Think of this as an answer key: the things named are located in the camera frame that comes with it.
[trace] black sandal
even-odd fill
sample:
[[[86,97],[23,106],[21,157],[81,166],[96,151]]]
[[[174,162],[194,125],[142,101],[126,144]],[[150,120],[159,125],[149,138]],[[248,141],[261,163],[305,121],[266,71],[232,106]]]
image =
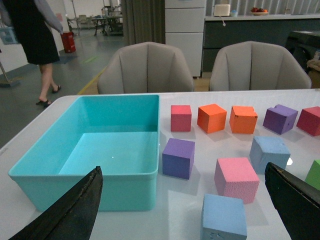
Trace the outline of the black sandal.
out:
[[[47,107],[49,107],[51,104],[52,104],[52,102],[49,103],[49,100],[47,100],[47,101],[38,101],[35,105],[39,105],[39,106],[43,106],[44,108],[47,108]]]
[[[52,93],[57,94],[61,89],[62,89],[61,85],[58,85],[58,89],[56,91],[52,89]]]

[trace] pink foam cube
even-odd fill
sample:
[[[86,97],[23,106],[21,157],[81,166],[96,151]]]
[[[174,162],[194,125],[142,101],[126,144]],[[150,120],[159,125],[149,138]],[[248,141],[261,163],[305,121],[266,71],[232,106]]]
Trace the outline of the pink foam cube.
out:
[[[191,117],[190,105],[172,105],[171,132],[190,132]]]
[[[214,182],[220,196],[249,204],[255,200],[260,180],[247,157],[236,157],[218,158]]]

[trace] brown curtain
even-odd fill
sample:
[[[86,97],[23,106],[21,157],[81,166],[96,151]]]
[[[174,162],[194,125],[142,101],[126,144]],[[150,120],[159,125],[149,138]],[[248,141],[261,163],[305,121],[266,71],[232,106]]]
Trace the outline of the brown curtain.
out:
[[[121,7],[126,45],[165,43],[165,0],[122,0]]]

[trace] light blue foam cube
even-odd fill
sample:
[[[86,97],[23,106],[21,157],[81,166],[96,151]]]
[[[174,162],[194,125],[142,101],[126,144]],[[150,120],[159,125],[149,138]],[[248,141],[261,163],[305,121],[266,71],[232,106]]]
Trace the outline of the light blue foam cube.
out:
[[[254,136],[249,156],[255,172],[264,174],[269,162],[286,169],[290,152],[280,137]]]
[[[205,194],[201,215],[201,240],[245,240],[247,223],[242,199]]]

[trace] dark gray cabinet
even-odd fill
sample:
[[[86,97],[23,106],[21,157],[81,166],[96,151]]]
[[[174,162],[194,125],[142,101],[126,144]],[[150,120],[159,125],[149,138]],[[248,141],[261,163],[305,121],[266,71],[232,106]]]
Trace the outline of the dark gray cabinet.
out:
[[[225,46],[257,41],[284,47],[291,31],[320,31],[319,18],[263,20],[226,20],[225,18],[225,23],[226,26],[223,26],[221,20],[205,21],[202,72],[212,71],[218,51]]]

